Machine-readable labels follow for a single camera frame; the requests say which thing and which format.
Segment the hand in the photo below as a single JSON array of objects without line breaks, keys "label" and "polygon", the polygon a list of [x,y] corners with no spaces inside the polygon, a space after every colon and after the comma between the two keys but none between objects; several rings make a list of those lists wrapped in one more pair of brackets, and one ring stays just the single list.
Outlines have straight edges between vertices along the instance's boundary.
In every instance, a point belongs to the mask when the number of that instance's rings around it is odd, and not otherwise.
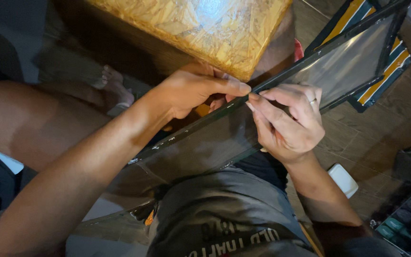
[{"label": "hand", "polygon": [[174,72],[150,94],[168,105],[172,118],[183,119],[212,94],[245,96],[251,91],[249,85],[238,80],[217,78],[220,75],[222,73],[212,66],[194,61]]},{"label": "hand", "polygon": [[[283,164],[302,161],[323,138],[321,94],[320,88],[311,85],[283,84],[249,95],[247,104],[258,129],[258,142]],[[288,106],[292,117],[269,101]]]}]

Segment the glass sheet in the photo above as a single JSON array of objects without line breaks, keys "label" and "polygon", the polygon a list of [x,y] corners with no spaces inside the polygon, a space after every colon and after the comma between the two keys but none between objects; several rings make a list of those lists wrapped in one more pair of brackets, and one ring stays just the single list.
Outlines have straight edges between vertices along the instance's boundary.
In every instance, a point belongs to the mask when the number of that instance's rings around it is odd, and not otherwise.
[{"label": "glass sheet", "polygon": [[[306,81],[323,89],[324,107],[376,76],[380,53],[394,15],[380,20],[281,83]],[[126,172],[143,169],[169,182],[220,170],[259,150],[258,133],[245,98],[231,102],[172,138],[158,143],[148,157],[133,159]]]},{"label": "glass sheet", "polygon": [[320,108],[334,102],[376,76],[393,18],[394,14],[377,22],[283,83],[307,82],[322,88]]}]

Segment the leg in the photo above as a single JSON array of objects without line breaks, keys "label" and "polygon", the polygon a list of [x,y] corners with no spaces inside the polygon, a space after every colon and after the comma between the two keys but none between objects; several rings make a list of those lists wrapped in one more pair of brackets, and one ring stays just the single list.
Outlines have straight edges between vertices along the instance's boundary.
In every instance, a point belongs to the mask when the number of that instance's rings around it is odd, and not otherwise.
[{"label": "leg", "polygon": [[123,86],[123,75],[108,65],[104,66],[102,74],[104,84],[102,90],[80,81],[42,83],[36,87],[49,93],[73,96],[93,104],[104,113],[109,112],[115,106],[123,110],[129,108],[134,102],[134,96],[131,90]]},{"label": "leg", "polygon": [[37,171],[110,120],[73,97],[0,81],[0,152]]}]

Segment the white plastic box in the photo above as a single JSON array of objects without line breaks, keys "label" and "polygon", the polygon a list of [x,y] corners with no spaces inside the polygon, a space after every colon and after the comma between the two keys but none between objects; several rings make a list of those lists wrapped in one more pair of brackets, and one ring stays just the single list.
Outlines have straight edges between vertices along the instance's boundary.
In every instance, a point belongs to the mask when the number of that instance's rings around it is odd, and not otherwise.
[{"label": "white plastic box", "polygon": [[348,199],[350,199],[350,197],[359,188],[356,181],[339,163],[334,164],[334,166],[328,171],[328,174],[334,179],[335,183],[339,186]]}]

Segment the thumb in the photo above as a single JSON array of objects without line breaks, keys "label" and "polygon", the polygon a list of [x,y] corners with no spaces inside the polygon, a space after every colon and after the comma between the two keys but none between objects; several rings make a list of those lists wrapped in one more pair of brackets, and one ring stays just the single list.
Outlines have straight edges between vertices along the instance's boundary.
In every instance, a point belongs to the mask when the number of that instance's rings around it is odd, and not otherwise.
[{"label": "thumb", "polygon": [[238,80],[208,77],[205,81],[209,95],[220,93],[232,96],[245,96],[252,88]]}]

